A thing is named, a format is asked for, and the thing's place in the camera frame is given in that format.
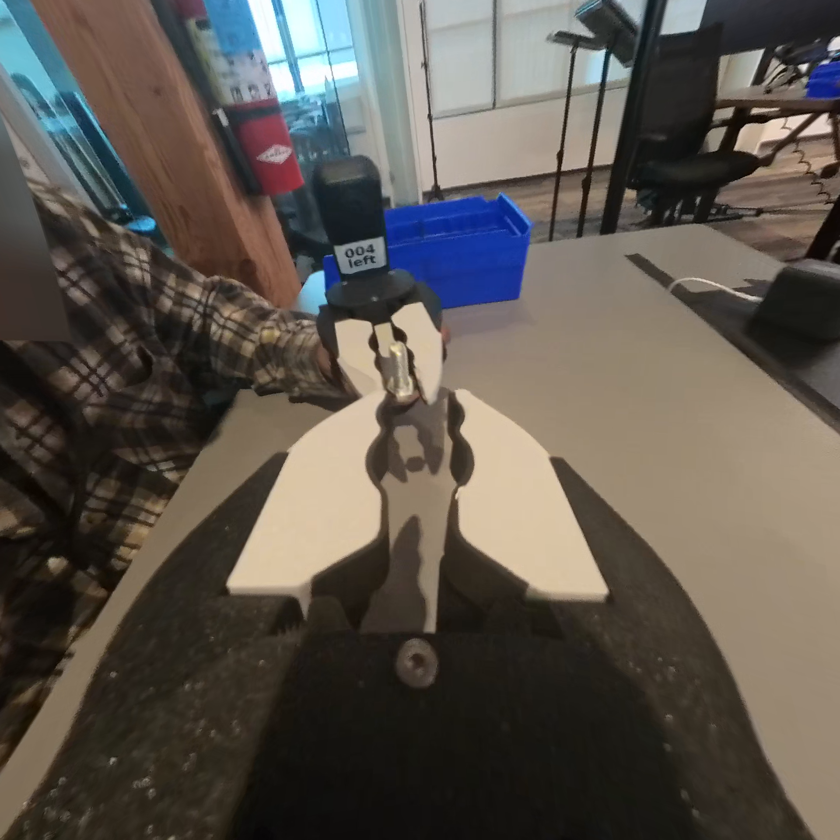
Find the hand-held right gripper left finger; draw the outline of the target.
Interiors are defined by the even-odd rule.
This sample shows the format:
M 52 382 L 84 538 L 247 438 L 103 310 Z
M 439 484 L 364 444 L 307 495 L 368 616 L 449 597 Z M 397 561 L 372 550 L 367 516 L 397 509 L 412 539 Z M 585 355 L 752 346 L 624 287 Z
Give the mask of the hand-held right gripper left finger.
M 322 420 L 286 453 L 233 570 L 227 593 L 280 596 L 304 618 L 332 598 L 354 628 L 390 566 L 382 490 L 383 392 Z

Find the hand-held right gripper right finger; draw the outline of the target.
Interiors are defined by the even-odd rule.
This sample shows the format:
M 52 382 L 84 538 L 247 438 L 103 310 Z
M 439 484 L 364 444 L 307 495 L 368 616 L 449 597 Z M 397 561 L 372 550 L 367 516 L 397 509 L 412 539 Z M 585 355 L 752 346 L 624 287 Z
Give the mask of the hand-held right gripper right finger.
M 563 487 L 558 459 L 466 389 L 448 398 L 443 629 L 476 632 L 507 608 L 552 632 L 558 606 L 611 593 Z

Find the silver hex bolt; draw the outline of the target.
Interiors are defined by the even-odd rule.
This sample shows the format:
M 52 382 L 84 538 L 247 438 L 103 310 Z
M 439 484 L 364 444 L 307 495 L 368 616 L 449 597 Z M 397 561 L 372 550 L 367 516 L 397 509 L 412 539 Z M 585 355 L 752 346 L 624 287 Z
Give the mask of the silver hex bolt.
M 385 390 L 392 402 L 399 406 L 413 404 L 419 396 L 419 388 L 412 370 L 408 348 L 402 341 L 388 345 L 382 363 Z

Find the large blue plastic bin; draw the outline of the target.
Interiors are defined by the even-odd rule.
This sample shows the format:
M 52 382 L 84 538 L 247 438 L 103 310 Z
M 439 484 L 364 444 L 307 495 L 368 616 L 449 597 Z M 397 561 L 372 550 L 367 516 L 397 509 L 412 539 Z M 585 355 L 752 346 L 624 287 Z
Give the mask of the large blue plastic bin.
M 427 284 L 444 309 L 519 299 L 532 223 L 508 195 L 385 210 L 391 265 Z

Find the red fire extinguisher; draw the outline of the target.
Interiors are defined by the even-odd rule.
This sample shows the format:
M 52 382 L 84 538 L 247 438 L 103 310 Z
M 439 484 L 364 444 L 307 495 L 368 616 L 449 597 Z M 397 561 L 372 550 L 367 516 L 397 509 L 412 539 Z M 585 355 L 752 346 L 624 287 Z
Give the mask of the red fire extinguisher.
M 244 56 L 225 57 L 204 1 L 178 1 L 174 7 L 196 56 L 211 114 L 246 192 L 274 197 L 302 187 L 297 155 L 263 47 Z

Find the blue inspection tag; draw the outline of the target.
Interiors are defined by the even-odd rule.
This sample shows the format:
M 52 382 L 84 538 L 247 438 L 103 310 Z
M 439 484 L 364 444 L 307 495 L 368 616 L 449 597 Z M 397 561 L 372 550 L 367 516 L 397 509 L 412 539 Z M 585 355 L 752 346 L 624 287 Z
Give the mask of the blue inspection tag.
M 204 6 L 225 57 L 244 56 L 262 50 L 248 1 L 204 1 Z

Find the person's torso in plaid shirt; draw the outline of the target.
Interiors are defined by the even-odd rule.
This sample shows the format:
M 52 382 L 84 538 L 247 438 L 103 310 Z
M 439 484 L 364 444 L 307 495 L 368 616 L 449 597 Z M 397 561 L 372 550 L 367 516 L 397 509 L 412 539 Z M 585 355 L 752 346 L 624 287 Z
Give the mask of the person's torso in plaid shirt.
M 145 348 L 83 406 L 2 343 L 2 765 L 215 425 Z

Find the black music stand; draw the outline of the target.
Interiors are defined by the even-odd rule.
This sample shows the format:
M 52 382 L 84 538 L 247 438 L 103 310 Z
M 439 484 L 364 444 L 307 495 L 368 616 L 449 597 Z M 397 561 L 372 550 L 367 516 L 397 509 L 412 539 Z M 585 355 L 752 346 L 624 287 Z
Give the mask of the black music stand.
M 562 180 L 562 173 L 564 168 L 564 158 L 568 137 L 568 130 L 571 116 L 571 100 L 572 90 L 574 87 L 574 73 L 576 69 L 576 60 L 581 48 L 588 49 L 590 39 L 584 35 L 576 35 L 569 31 L 558 30 L 550 37 L 550 42 L 558 46 L 567 46 L 570 49 L 569 66 L 566 79 L 566 88 L 563 97 L 563 118 L 560 132 L 560 143 L 555 156 L 555 170 L 553 178 L 552 204 L 549 218 L 549 233 L 548 241 L 551 243 L 554 239 L 555 227 L 557 224 L 557 214 L 560 201 L 560 187 Z
M 638 30 L 636 23 L 629 16 L 626 9 L 619 2 L 615 1 L 586 2 L 579 7 L 574 15 L 590 31 L 592 38 L 597 43 L 597 46 L 593 47 L 593 49 L 603 53 L 602 72 L 595 102 L 590 149 L 581 182 L 581 204 L 575 231 L 575 236 L 582 238 L 592 188 L 595 153 L 601 131 L 610 65 L 613 58 L 616 58 L 624 68 L 629 68 L 633 65 Z

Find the black tape strip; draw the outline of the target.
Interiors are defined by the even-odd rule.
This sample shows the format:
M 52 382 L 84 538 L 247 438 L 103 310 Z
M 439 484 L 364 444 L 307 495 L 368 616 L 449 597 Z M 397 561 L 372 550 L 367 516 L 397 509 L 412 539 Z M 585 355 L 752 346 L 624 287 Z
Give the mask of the black tape strip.
M 816 342 L 756 322 L 756 303 L 707 288 L 671 290 L 676 279 L 640 254 L 626 259 L 710 326 L 834 432 L 839 431 L 838 342 Z

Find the black light stand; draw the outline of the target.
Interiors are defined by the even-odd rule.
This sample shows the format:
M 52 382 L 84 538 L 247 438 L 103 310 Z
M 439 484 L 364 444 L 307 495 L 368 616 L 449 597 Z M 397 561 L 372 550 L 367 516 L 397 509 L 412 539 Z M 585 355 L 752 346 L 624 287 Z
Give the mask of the black light stand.
M 600 235 L 616 232 L 632 173 L 650 71 L 658 47 L 667 1 L 647 1 L 639 26 L 611 177 L 605 195 Z

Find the black office chair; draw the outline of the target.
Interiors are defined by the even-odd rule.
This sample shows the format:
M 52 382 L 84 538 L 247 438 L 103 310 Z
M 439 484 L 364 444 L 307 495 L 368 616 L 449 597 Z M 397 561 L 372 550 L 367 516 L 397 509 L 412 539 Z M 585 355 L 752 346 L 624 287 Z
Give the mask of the black office chair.
M 649 228 L 684 201 L 761 167 L 750 152 L 702 150 L 716 111 L 722 32 L 715 23 L 659 40 L 627 182 Z

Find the dark grey charger block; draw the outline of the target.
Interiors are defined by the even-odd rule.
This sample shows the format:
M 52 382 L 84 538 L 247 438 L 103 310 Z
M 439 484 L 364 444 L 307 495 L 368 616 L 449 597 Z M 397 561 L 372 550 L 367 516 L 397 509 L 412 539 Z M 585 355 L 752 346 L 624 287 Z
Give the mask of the dark grey charger block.
M 773 279 L 752 322 L 815 342 L 839 340 L 839 265 L 816 259 L 790 263 Z

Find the wooden desk with crossed legs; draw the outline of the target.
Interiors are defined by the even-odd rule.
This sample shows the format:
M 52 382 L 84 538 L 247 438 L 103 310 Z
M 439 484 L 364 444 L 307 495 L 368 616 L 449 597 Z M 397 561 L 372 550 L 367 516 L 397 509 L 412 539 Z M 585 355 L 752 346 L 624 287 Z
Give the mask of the wooden desk with crossed legs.
M 722 93 L 719 95 L 716 111 L 730 111 L 725 119 L 717 119 L 711 130 L 722 130 L 719 151 L 735 150 L 741 131 L 751 125 L 765 126 L 777 120 L 800 121 L 776 141 L 768 142 L 765 152 L 758 154 L 759 169 L 768 169 L 777 156 L 789 147 L 797 146 L 803 133 L 820 119 L 828 121 L 833 142 L 835 160 L 820 170 L 818 175 L 834 177 L 838 173 L 838 87 L 831 89 L 827 97 L 813 97 L 804 86 L 792 86 L 769 90 L 760 85 Z

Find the black monitor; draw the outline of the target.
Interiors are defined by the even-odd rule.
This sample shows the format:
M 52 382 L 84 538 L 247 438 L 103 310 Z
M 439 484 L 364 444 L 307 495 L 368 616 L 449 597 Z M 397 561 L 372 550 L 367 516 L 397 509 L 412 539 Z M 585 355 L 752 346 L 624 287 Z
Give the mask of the black monitor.
M 715 26 L 721 27 L 721 56 L 799 46 L 838 36 L 839 2 L 707 1 L 699 27 Z

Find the wooden post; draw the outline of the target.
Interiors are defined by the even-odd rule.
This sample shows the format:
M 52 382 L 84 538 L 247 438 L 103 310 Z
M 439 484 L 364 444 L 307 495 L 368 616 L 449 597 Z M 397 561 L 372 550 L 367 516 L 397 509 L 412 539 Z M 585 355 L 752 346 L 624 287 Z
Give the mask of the wooden post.
M 289 308 L 301 284 L 269 198 L 240 185 L 147 1 L 34 1 L 176 257 Z

